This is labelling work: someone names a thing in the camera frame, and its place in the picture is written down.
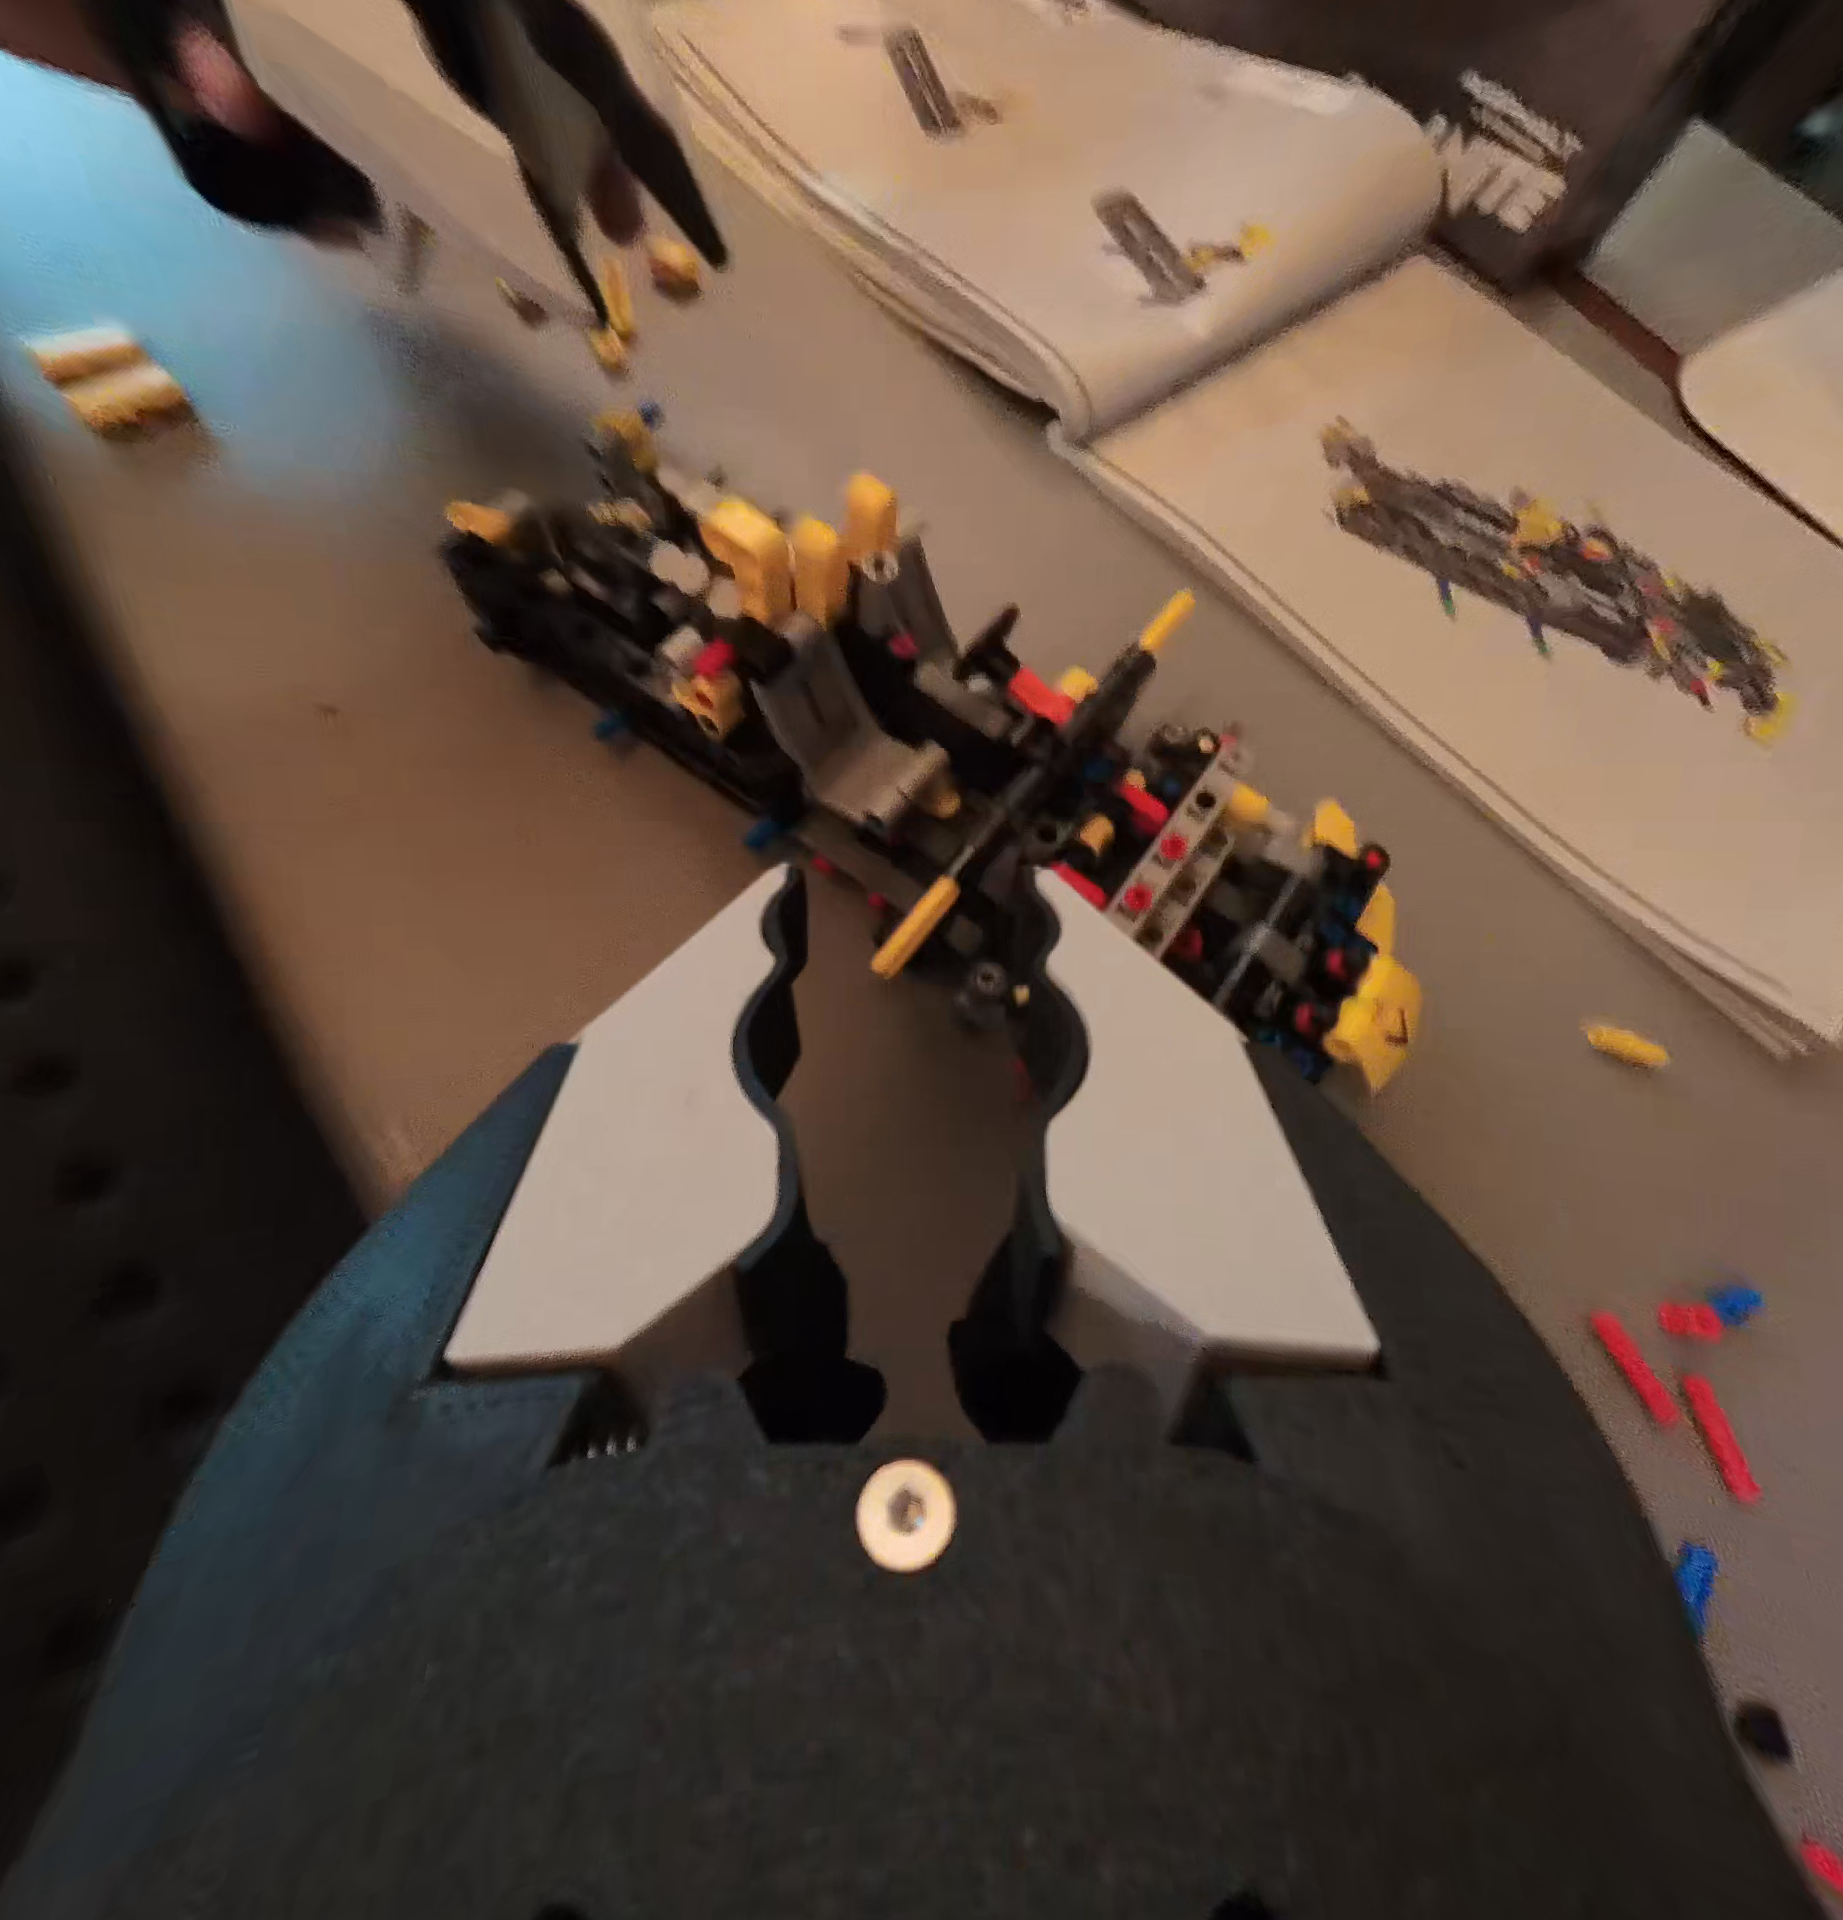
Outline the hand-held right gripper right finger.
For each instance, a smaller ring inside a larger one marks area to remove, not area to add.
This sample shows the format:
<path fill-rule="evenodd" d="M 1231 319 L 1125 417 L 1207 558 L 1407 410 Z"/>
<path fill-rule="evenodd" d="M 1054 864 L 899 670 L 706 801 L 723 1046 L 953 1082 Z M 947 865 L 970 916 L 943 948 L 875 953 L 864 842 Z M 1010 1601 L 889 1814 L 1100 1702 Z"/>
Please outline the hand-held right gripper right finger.
<path fill-rule="evenodd" d="M 1167 1440 L 1246 1444 L 1248 1370 L 1365 1374 L 1379 1338 L 1240 1034 L 1062 878 L 1023 882 L 1033 1117 L 1007 1232 L 947 1350 L 986 1443 L 1039 1444 L 1081 1380 L 1148 1380 Z"/>

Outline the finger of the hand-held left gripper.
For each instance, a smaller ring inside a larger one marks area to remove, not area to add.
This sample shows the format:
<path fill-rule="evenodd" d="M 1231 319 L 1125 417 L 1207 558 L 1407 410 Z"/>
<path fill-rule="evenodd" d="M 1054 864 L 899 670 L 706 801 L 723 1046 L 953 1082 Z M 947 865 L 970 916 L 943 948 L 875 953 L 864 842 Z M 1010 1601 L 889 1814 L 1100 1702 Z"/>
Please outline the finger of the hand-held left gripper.
<path fill-rule="evenodd" d="M 706 269 L 725 270 L 729 251 L 684 139 L 647 4 L 569 3 L 564 14 L 558 69 L 600 122 L 587 188 L 600 231 L 628 246 L 647 231 L 645 205 L 656 205 Z"/>
<path fill-rule="evenodd" d="M 524 198 L 593 329 L 614 329 L 597 265 L 613 150 L 589 78 L 590 32 L 572 4 L 404 3 L 428 60 L 514 157 Z"/>

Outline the lego car chassis model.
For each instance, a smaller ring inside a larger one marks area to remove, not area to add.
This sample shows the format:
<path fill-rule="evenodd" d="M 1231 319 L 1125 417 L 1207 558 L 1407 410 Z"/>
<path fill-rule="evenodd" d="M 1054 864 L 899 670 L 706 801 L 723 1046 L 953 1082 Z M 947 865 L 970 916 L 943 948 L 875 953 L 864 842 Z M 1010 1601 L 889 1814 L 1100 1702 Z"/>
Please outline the lego car chassis model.
<path fill-rule="evenodd" d="M 438 544 L 479 644 L 568 686 L 787 839 L 873 914 L 873 970 L 1020 1023 L 1047 877 L 1310 1082 L 1375 1096 L 1419 1039 L 1388 851 L 1332 801 L 1294 816 L 1238 726 L 1133 714 L 1190 608 L 1177 595 L 1099 674 L 1050 679 L 1005 604 L 970 639 L 943 610 L 896 492 L 859 471 L 840 526 L 776 519 L 663 460 L 660 416 L 593 421 L 593 488 L 445 505 Z"/>

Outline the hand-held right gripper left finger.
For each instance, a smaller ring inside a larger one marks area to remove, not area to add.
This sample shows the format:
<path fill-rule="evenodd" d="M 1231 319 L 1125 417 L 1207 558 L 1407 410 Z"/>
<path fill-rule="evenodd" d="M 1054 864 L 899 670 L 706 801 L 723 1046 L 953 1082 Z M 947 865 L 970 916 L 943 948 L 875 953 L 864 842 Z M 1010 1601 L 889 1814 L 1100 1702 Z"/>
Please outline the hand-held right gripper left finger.
<path fill-rule="evenodd" d="M 443 1350 L 453 1374 L 595 1371 L 629 1410 L 720 1374 L 774 1443 L 870 1433 L 885 1380 L 853 1355 L 782 1109 L 805 962 L 805 877 L 774 865 L 580 1029 Z"/>

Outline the lego set box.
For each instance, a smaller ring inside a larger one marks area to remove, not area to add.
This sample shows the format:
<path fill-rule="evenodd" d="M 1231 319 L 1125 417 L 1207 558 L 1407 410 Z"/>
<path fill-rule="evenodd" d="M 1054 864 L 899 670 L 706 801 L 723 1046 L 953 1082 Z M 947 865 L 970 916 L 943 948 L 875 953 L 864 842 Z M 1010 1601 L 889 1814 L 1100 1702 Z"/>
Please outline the lego set box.
<path fill-rule="evenodd" d="M 1435 244 L 1500 289 L 1576 263 L 1704 90 L 1797 4 L 1138 3 L 1148 22 L 1366 83 L 1437 154 Z"/>

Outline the person's left hand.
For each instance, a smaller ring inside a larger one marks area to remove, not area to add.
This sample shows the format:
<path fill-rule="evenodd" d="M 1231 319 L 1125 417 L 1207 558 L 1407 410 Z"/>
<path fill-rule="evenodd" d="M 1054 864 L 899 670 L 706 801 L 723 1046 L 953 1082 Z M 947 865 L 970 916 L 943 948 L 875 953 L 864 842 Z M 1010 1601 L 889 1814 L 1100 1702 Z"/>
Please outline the person's left hand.
<path fill-rule="evenodd" d="M 0 3 L 0 51 L 129 97 L 150 113 L 170 111 L 259 144 L 281 139 L 281 111 L 207 24 L 176 7 L 134 72 L 94 14 L 76 3 Z"/>

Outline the small yellow lego piece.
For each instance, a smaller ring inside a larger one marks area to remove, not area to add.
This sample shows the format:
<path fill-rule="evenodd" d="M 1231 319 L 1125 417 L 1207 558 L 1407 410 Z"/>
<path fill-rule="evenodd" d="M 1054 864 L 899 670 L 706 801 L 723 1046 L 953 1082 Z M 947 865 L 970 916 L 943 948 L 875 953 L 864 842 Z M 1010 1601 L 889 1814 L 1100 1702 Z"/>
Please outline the small yellow lego piece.
<path fill-rule="evenodd" d="M 189 393 L 155 363 L 115 366 L 60 386 L 75 421 L 91 436 L 138 437 L 192 421 Z"/>
<path fill-rule="evenodd" d="M 54 387 L 123 372 L 148 363 L 140 341 L 118 323 L 89 323 L 20 341 L 25 357 Z"/>

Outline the black perforated panel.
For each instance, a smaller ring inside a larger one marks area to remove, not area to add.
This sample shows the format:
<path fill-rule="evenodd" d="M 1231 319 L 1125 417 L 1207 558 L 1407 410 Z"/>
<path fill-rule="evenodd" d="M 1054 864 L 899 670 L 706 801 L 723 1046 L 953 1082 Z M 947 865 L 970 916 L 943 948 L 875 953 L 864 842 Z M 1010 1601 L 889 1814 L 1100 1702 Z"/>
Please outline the black perforated panel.
<path fill-rule="evenodd" d="M 0 401 L 0 1884 L 189 1474 L 362 1229 Z"/>

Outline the white board stand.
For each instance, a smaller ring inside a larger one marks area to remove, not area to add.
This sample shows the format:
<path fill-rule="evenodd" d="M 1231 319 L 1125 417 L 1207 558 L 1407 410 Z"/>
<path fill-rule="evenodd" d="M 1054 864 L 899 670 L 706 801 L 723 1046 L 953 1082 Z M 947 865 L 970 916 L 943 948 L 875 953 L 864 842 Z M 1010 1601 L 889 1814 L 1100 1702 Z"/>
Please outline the white board stand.
<path fill-rule="evenodd" d="M 1682 412 L 1843 544 L 1843 270 L 1679 363 Z"/>

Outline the scattered small lego pieces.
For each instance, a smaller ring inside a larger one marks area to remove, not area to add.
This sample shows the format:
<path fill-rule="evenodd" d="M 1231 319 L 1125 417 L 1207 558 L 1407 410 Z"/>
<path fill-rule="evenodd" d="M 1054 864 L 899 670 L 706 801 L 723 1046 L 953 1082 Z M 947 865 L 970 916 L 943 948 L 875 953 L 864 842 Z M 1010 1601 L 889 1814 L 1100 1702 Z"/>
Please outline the scattered small lego pieces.
<path fill-rule="evenodd" d="M 1729 1335 L 1747 1329 L 1763 1310 L 1763 1296 L 1747 1283 L 1712 1285 L 1699 1299 L 1664 1301 L 1652 1320 L 1667 1341 L 1675 1341 L 1678 1364 L 1659 1368 L 1636 1332 L 1618 1311 L 1586 1313 L 1586 1331 L 1608 1371 L 1623 1383 L 1629 1395 L 1654 1430 L 1683 1427 L 1727 1500 L 1753 1508 L 1763 1499 L 1748 1451 L 1724 1410 L 1714 1380 L 1699 1366 L 1688 1368 L 1679 1350 L 1714 1350 Z M 1679 1609 L 1701 1642 L 1712 1615 L 1721 1582 L 1721 1560 L 1708 1546 L 1682 1540 L 1672 1555 L 1672 1574 Z M 1743 1699 L 1729 1711 L 1729 1732 L 1738 1747 L 1762 1764 L 1795 1765 L 1791 1732 L 1771 1703 Z M 1797 1860 L 1814 1893 L 1828 1899 L 1831 1915 L 1843 1915 L 1843 1854 L 1816 1835 L 1797 1836 Z"/>

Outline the lego instruction booklet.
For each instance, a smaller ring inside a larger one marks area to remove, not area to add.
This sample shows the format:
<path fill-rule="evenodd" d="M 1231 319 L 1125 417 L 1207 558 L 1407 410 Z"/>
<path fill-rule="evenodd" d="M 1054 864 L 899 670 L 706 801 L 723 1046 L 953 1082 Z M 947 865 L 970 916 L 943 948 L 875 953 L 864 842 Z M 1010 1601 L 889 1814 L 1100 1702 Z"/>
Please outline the lego instruction booklet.
<path fill-rule="evenodd" d="M 1843 1044 L 1843 548 L 1442 265 L 1400 108 L 1113 4 L 652 32 L 1129 519 L 1758 1044 Z"/>

